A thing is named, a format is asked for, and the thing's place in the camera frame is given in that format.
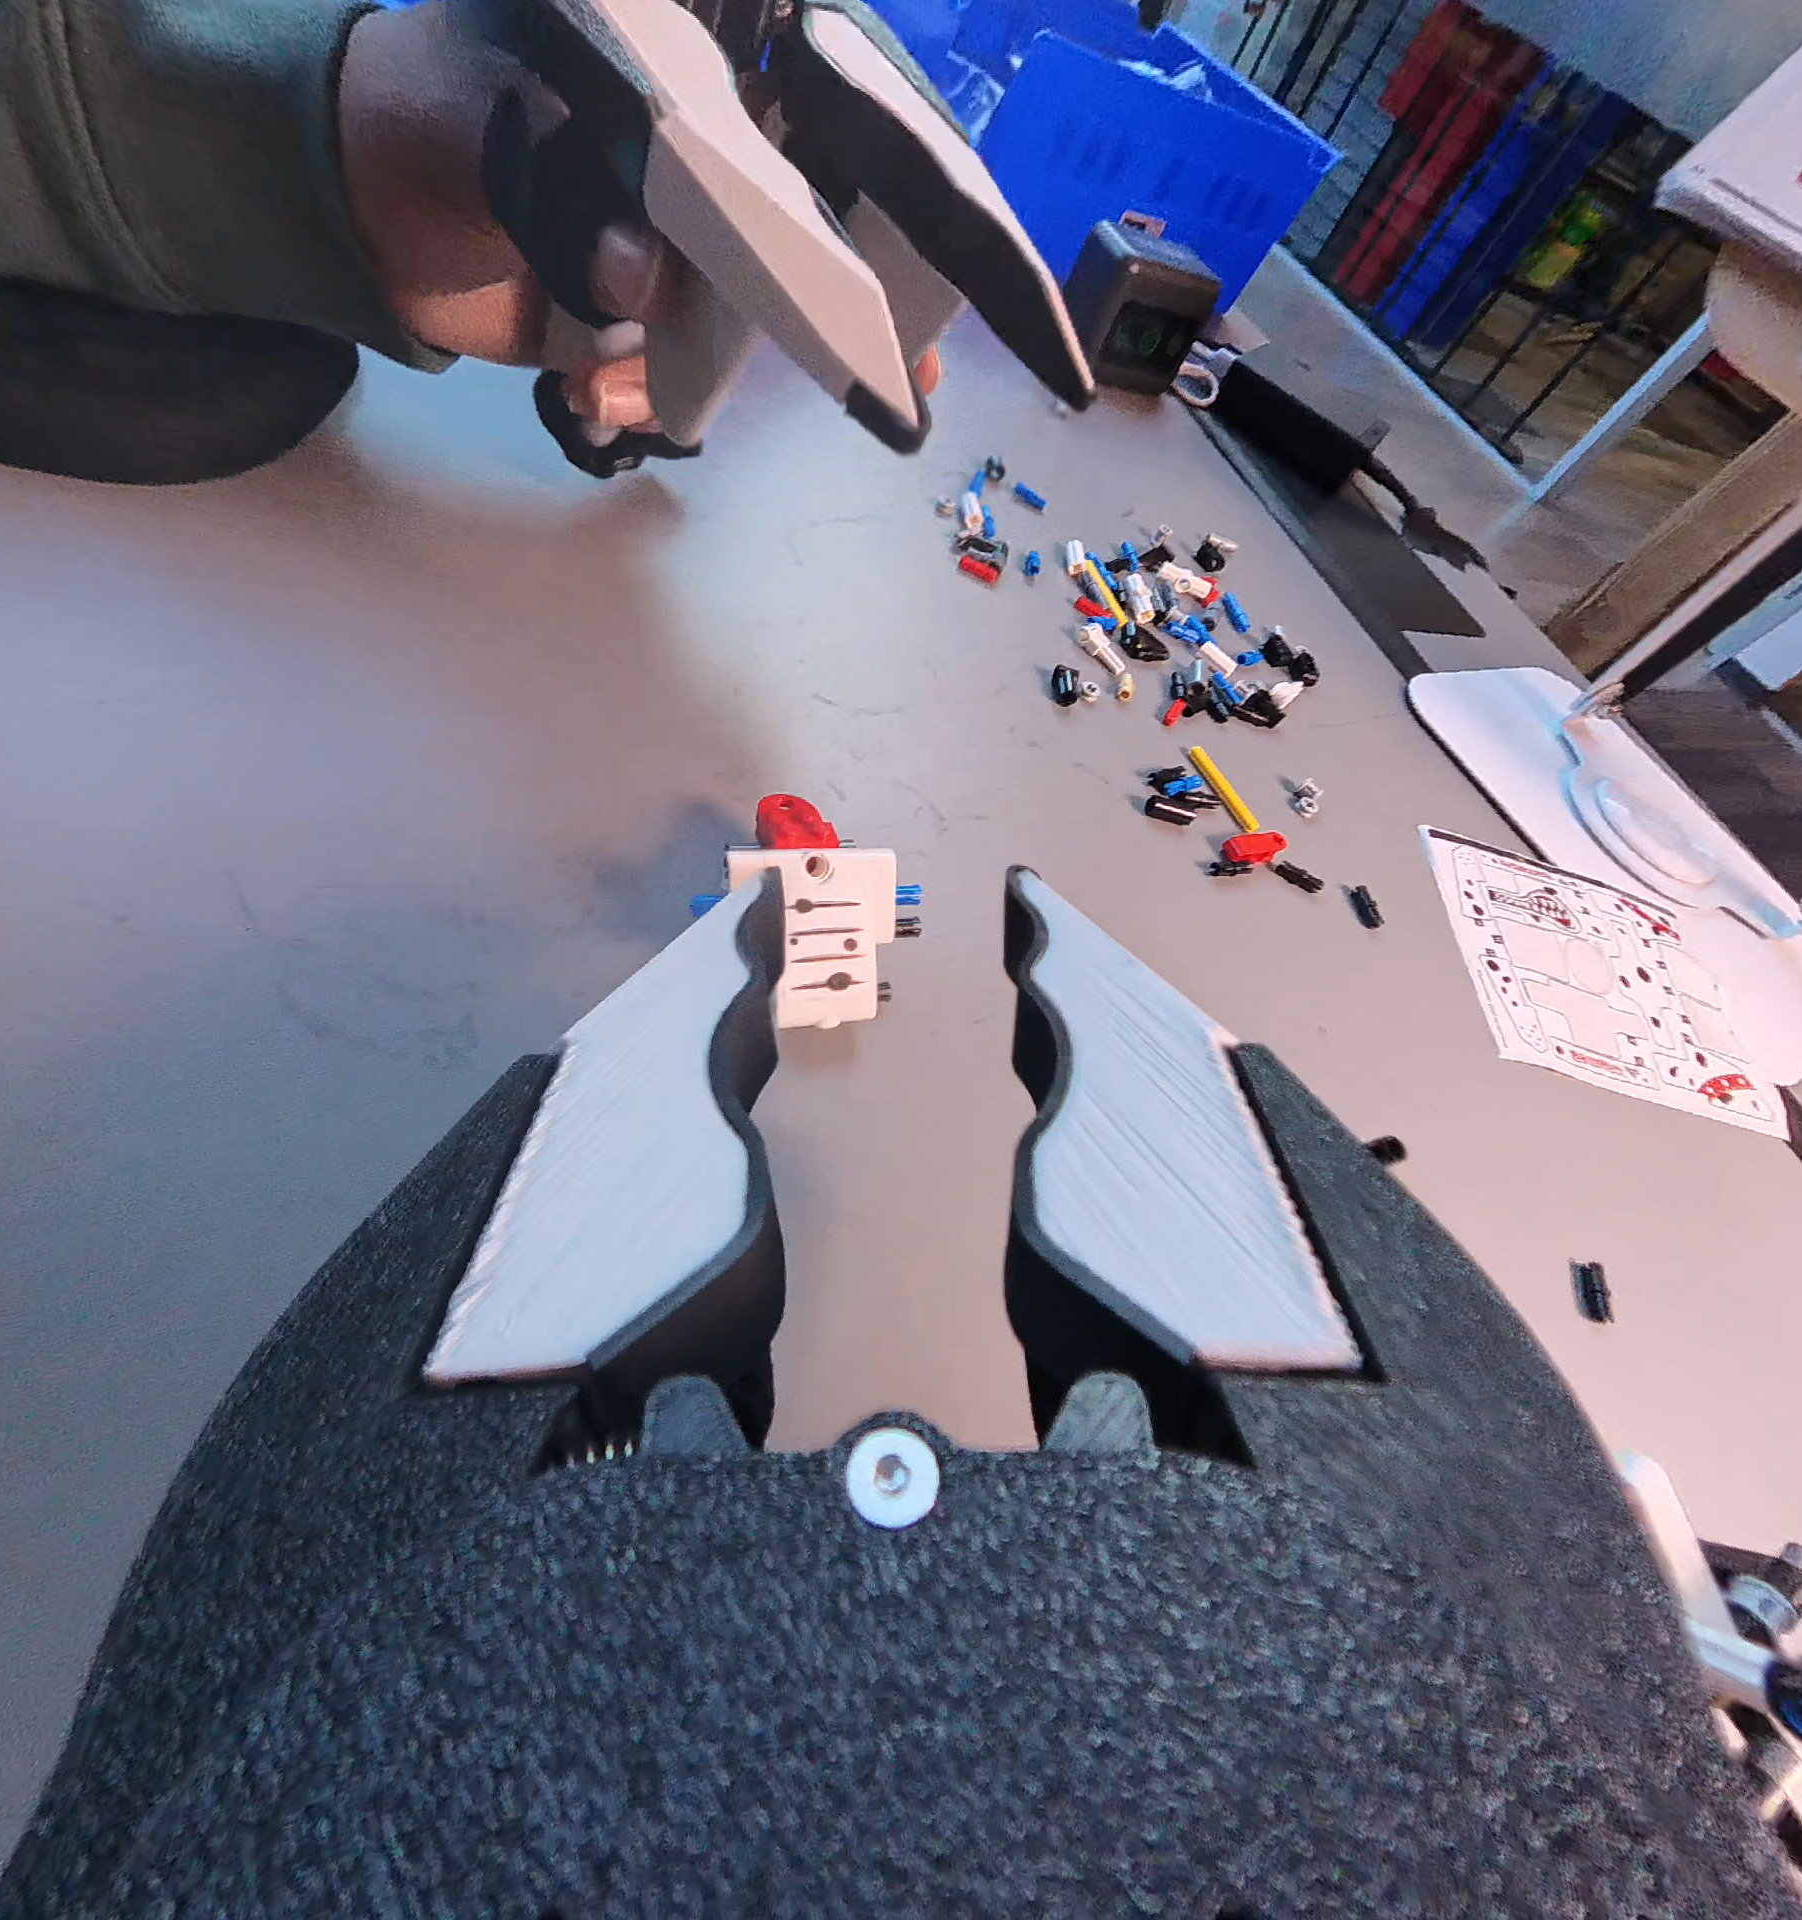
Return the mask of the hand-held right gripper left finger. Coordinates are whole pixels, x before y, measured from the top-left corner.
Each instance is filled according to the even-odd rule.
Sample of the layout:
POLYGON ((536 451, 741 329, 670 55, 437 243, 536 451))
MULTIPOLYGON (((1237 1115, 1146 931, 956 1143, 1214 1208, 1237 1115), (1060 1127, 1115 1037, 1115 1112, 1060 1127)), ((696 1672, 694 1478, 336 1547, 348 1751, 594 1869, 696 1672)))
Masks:
POLYGON ((427 1383, 647 1388, 764 1359, 790 1258, 752 1104, 777 1069, 777 972, 782 881, 764 873, 568 1028, 427 1383))

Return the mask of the white book stand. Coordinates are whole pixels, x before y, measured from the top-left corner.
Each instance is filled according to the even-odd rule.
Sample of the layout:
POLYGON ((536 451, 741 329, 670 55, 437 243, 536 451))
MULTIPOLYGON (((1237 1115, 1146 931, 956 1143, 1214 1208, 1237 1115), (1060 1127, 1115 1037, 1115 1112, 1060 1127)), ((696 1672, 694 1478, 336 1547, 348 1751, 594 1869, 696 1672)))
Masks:
POLYGON ((1410 703, 1551 863, 1668 904, 1756 1074, 1802 1085, 1802 898, 1618 713, 1544 669, 1410 679, 1410 703))

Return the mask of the black toy vehicle chassis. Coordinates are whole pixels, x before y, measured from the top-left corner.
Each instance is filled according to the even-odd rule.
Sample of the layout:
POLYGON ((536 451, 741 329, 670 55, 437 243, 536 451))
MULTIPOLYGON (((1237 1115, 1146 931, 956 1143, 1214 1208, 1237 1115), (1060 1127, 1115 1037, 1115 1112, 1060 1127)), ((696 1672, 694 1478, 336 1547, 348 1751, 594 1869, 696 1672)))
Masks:
POLYGON ((1802 1539, 1782 1549, 1703 1539, 1661 1462, 1618 1453, 1613 1469, 1682 1603, 1688 1649, 1756 1814, 1802 1870, 1802 1539))

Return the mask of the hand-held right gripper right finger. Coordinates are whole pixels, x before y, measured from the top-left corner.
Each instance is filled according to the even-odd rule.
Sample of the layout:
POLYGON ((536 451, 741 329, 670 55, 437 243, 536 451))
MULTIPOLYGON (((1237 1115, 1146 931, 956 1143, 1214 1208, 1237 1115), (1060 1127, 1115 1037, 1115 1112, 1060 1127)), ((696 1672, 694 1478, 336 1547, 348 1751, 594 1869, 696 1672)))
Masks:
POLYGON ((1234 1037, 1008 870, 1008 1327, 1046 1375, 1358 1375, 1317 1241, 1234 1069, 1234 1037))

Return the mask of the small black electronic device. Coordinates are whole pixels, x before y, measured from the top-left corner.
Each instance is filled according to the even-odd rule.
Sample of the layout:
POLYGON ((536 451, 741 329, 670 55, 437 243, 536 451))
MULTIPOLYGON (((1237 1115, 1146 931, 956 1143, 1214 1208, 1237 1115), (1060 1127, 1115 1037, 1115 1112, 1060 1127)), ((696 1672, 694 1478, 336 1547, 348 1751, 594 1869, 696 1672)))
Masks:
POLYGON ((1219 293, 1196 250, 1126 220, 1100 220, 1060 286, 1090 386, 1118 396, 1164 396, 1219 293))

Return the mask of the grey desk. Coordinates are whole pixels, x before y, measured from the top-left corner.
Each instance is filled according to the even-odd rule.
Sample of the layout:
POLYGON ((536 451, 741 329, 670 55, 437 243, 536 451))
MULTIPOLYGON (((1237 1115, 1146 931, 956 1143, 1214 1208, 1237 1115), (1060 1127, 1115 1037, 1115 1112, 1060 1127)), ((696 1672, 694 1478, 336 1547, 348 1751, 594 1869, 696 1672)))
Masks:
POLYGON ((762 350, 696 460, 579 479, 528 386, 362 361, 207 490, 0 466, 0 1869, 119 1579, 274 1315, 527 1054, 667 944, 762 793, 892 844, 892 1004, 756 1104, 770 1446, 878 1409, 1028 1446, 1004 1223, 1004 870, 1354 1136, 1712 1539, 1802 1539, 1802 1162, 1492 1054, 1419 827, 1512 844, 1400 672, 1175 404, 1060 415, 982 327, 917 457, 762 350), (1060 539, 1234 539, 1317 655, 1276 730, 1048 703, 1060 539), (1207 744, 1329 889, 1141 815, 1207 744), (1603 1262, 1613 1327, 1569 1295, 1603 1262))

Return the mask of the person's left hand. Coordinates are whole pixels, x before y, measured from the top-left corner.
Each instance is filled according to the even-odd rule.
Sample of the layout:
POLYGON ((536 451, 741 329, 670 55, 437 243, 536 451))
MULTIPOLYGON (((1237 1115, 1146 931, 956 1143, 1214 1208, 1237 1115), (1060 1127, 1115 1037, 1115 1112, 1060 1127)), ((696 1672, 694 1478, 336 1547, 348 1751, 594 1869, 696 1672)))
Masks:
POLYGON ((420 345, 559 370, 594 448, 657 437, 647 320, 670 305, 683 261, 649 226, 615 220, 587 256, 608 320, 561 308, 483 196, 483 128, 508 88, 536 95, 449 5, 359 15, 336 74, 336 151, 362 256, 420 345))

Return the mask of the black power adapter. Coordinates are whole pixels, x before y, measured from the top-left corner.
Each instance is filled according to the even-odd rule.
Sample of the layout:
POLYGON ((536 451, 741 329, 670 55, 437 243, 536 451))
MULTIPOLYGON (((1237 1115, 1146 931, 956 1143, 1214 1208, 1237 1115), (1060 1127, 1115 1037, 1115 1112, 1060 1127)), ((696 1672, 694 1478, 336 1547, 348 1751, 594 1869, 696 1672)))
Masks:
POLYGON ((1421 555, 1452 566, 1487 566, 1487 555, 1438 519, 1354 433, 1256 371, 1243 350, 1214 355, 1214 422, 1224 422, 1243 448, 1267 451, 1293 479, 1340 496, 1349 479, 1370 479, 1396 497, 1396 533, 1421 555))

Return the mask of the pile of small toy brick parts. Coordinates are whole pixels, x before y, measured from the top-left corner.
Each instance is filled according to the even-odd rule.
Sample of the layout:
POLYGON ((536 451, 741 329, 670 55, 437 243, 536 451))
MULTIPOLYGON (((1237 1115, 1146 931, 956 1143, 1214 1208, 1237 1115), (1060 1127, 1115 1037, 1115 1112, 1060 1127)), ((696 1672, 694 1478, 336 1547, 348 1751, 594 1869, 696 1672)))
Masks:
MULTIPOLYGON (((1202 537, 1192 564, 1183 564, 1164 524, 1146 546, 1118 539, 1110 555, 1077 537, 1060 539, 1058 566, 1072 591, 1077 655, 1048 669, 1048 703, 1131 703, 1141 669, 1164 669, 1155 692, 1159 730, 1192 720, 1276 730, 1317 687, 1317 655, 1293 645, 1284 627, 1243 615, 1237 595, 1224 591, 1227 555, 1234 539, 1202 537)), ((1273 873, 1309 898, 1329 889, 1293 858, 1289 832, 1256 819, 1207 744, 1175 744, 1170 760, 1148 766, 1141 815, 1175 832, 1219 832, 1207 879, 1273 873)))

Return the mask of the small white toy brick assembly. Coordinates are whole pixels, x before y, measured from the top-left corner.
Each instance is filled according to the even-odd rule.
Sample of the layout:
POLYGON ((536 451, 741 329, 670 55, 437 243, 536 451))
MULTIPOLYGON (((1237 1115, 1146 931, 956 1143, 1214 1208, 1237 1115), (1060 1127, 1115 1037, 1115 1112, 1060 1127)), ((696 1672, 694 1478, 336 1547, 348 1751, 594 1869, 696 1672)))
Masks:
POLYGON ((884 944, 917 931, 917 881, 898 879, 898 854, 845 839, 820 803, 770 790, 756 797, 752 839, 725 844, 719 896, 696 896, 694 913, 762 873, 782 881, 777 1028, 878 1022, 884 944))

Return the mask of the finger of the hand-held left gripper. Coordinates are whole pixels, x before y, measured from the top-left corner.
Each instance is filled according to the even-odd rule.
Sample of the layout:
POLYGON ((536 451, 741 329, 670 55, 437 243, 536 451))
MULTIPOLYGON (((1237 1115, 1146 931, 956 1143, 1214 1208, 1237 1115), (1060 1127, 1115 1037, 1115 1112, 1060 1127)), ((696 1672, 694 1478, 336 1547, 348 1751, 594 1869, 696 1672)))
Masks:
POLYGON ((752 118, 719 44, 683 5, 604 0, 587 48, 647 112, 643 217, 676 250, 647 345, 587 370, 587 439, 618 428, 694 448, 764 335, 878 439, 913 451, 928 412, 887 293, 752 118))
POLYGON ((911 371, 969 305, 1060 404, 1090 370, 989 160, 867 5, 793 5, 764 55, 782 159, 878 273, 911 371))

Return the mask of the white sticker sheet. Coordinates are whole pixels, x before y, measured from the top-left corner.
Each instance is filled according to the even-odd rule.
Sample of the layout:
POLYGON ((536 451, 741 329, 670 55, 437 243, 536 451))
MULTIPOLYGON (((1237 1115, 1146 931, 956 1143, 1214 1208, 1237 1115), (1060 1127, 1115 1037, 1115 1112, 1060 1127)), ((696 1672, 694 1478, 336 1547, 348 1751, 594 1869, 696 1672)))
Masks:
POLYGON ((1501 1062, 1784 1143, 1784 1100, 1668 904, 1419 827, 1501 1062))

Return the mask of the person's left forearm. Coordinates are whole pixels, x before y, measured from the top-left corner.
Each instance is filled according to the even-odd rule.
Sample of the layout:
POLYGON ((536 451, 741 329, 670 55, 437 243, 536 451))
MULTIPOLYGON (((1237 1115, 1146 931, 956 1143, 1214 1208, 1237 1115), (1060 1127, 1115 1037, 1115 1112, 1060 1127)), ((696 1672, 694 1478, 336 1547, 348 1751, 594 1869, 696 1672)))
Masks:
POLYGON ((0 277, 405 350, 336 151, 369 12, 0 0, 0 277))

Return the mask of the blue plastic bin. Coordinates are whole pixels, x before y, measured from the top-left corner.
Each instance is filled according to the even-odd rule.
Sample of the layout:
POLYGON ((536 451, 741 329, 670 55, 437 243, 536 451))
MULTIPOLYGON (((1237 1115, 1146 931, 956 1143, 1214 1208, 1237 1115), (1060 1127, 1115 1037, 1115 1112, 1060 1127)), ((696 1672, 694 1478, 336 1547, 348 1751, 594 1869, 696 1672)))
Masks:
POLYGON ((1340 148, 1175 26, 1105 0, 878 0, 982 151, 1033 250, 1072 273, 1100 220, 1146 217, 1234 305, 1340 148))

